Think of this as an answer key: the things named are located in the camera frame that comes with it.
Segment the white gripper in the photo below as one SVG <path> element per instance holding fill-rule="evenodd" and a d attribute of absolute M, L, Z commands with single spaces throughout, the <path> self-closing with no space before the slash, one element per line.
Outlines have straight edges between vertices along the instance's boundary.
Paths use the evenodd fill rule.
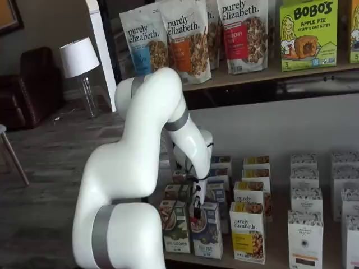
<path fill-rule="evenodd" d="M 201 206 L 205 201 L 207 179 L 195 180 L 195 199 L 193 202 L 193 216 L 196 219 L 201 219 Z"/>

